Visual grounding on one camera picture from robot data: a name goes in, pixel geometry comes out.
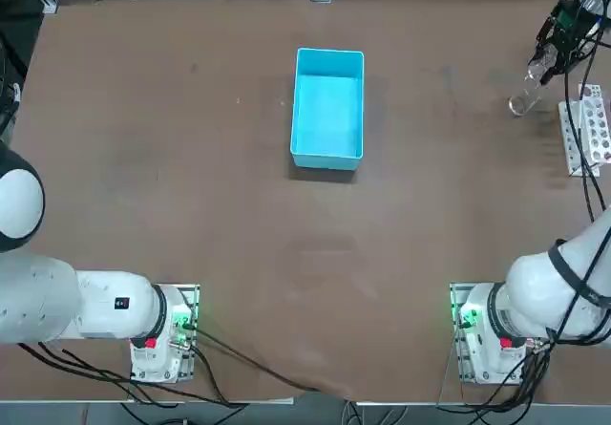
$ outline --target blue plastic bin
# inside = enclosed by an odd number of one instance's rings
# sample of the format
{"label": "blue plastic bin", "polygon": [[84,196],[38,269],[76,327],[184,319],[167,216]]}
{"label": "blue plastic bin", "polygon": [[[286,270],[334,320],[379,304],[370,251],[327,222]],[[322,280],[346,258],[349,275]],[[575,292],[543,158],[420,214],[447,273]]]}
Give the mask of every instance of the blue plastic bin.
{"label": "blue plastic bin", "polygon": [[290,152],[300,167],[355,170],[363,157],[365,57],[297,51]]}

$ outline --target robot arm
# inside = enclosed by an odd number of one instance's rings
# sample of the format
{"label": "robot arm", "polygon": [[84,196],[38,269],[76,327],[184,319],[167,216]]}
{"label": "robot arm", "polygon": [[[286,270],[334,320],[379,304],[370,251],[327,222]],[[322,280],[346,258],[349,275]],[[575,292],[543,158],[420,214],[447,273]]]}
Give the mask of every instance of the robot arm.
{"label": "robot arm", "polygon": [[0,141],[0,344],[129,339],[132,376],[149,382],[192,378],[193,334],[181,324],[195,324],[197,287],[151,285],[124,271],[75,271],[19,250],[44,212],[38,174]]}
{"label": "robot arm", "polygon": [[[572,301],[562,339],[611,333],[611,251],[605,248],[584,285],[593,259],[611,233],[611,211],[569,242],[558,241],[548,251],[522,256],[501,284],[477,284],[455,315],[457,330],[470,354],[477,383],[501,383],[526,356],[526,348],[555,338]],[[519,382],[518,376],[513,382]]]}
{"label": "robot arm", "polygon": [[526,115],[554,76],[570,73],[591,55],[597,38],[610,28],[607,8],[608,0],[558,1],[537,34],[523,88],[509,99],[514,115]]}

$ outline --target brown work surface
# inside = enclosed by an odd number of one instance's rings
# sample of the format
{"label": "brown work surface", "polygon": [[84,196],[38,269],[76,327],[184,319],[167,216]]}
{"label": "brown work surface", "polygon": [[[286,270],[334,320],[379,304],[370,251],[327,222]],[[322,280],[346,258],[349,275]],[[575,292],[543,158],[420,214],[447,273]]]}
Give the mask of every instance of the brown work surface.
{"label": "brown work surface", "polygon": [[[76,268],[199,283],[206,328],[326,392],[434,402],[449,283],[502,280],[515,257],[588,223],[580,181],[566,175],[561,80],[528,117],[506,105],[555,1],[63,4],[41,29],[14,141],[47,190],[31,248]],[[291,163],[300,47],[366,56],[353,178]],[[603,53],[591,80],[608,89]],[[71,347],[116,368],[128,362],[117,344]],[[124,397],[19,349],[0,355],[2,398]],[[231,398],[296,394],[210,358]],[[611,403],[609,359],[559,349],[538,400]],[[179,386],[211,394],[203,371]],[[455,360],[443,400],[460,400]]]}

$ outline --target power cable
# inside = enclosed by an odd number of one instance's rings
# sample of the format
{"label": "power cable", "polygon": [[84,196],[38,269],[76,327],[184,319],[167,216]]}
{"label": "power cable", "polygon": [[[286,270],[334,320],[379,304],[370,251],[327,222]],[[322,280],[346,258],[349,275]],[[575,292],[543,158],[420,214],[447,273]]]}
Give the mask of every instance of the power cable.
{"label": "power cable", "polygon": [[227,351],[230,351],[234,355],[238,356],[243,361],[246,361],[247,363],[249,363],[250,365],[254,366],[255,368],[258,368],[259,370],[261,370],[261,371],[271,375],[275,379],[280,380],[281,382],[285,383],[286,385],[288,385],[290,387],[293,387],[293,388],[298,389],[298,390],[302,390],[304,392],[319,392],[318,389],[315,389],[313,387],[308,387],[307,385],[300,384],[299,382],[295,382],[295,381],[293,381],[293,380],[291,380],[291,379],[289,379],[287,377],[284,377],[283,375],[281,375],[281,374],[273,371],[272,369],[268,368],[266,365],[263,365],[263,364],[259,363],[258,361],[252,359],[251,357],[249,357],[247,355],[244,355],[243,353],[237,351],[236,349],[234,349],[233,347],[229,346],[228,344],[225,344],[219,338],[217,338],[217,337],[213,336],[212,334],[204,331],[203,329],[199,329],[199,328],[195,327],[194,325],[191,325],[191,324],[188,324],[188,323],[182,325],[182,327],[184,329],[187,329],[187,330],[196,331],[197,333],[201,334],[202,336],[210,339],[215,344],[223,347]]}
{"label": "power cable", "polygon": [[70,374],[74,374],[77,375],[79,377],[83,377],[83,378],[87,378],[87,379],[92,379],[92,380],[96,380],[99,382],[109,382],[109,383],[121,383],[121,384],[130,384],[130,385],[140,385],[140,386],[146,386],[152,389],[157,389],[157,390],[162,390],[164,392],[168,392],[168,393],[175,393],[178,394],[180,396],[185,396],[185,397],[189,397],[189,398],[194,398],[194,399],[198,399],[200,401],[206,401],[209,403],[214,403],[214,404],[220,404],[222,406],[225,407],[229,407],[229,408],[240,408],[242,405],[240,404],[235,404],[235,403],[231,403],[231,404],[225,404],[222,401],[218,401],[212,398],[206,398],[205,396],[201,396],[199,394],[195,394],[195,393],[189,393],[189,392],[183,392],[181,390],[178,389],[173,389],[171,387],[167,387],[165,385],[159,384],[159,383],[155,383],[155,382],[145,382],[145,381],[141,381],[141,380],[135,380],[135,379],[128,379],[126,377],[123,377],[120,374],[117,374],[116,372],[112,372],[109,370],[101,370],[107,374],[110,374],[112,376],[116,377],[116,380],[114,379],[109,379],[103,376],[99,376],[99,375],[93,375],[90,374],[88,372],[83,372],[83,371],[77,371],[75,369],[72,368],[67,368],[66,366],[63,366],[63,364],[58,364],[56,362],[53,362],[49,359],[47,359],[45,356],[41,355],[40,353],[38,353],[37,351],[35,351],[34,349],[32,349],[30,346],[26,345],[26,344],[18,344],[19,348],[21,348],[23,351],[27,352],[29,355],[31,355],[32,357],[34,357],[35,359],[37,359],[38,361],[40,361],[41,363],[44,363],[45,365],[51,367],[51,368],[55,368],[59,371],[63,371],[63,372],[67,372]]}

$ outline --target gray floor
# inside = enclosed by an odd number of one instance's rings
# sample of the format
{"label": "gray floor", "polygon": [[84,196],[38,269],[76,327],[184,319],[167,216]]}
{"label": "gray floor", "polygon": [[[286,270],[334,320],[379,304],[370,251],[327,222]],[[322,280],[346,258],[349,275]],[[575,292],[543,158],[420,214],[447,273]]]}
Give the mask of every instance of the gray floor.
{"label": "gray floor", "polygon": [[[227,425],[339,425],[344,402],[322,394],[306,394],[296,400],[294,406],[250,405],[243,412],[224,422]],[[130,409],[146,423],[158,425],[168,418],[189,418],[199,425],[211,425],[228,414],[220,406],[191,403],[173,410],[159,410],[152,406],[134,406]],[[365,408],[364,425],[379,425],[389,408],[369,406]],[[386,420],[391,425],[393,418],[402,412],[395,408],[394,416]],[[71,404],[0,404],[3,425],[61,424],[61,425],[137,425],[117,404],[71,403]],[[510,424],[516,414],[500,414],[490,418],[495,425]],[[520,425],[568,425],[574,423],[607,424],[611,421],[611,409],[604,407],[534,406]],[[436,411],[432,407],[410,407],[401,420],[401,425],[467,425],[466,416],[451,415]]]}

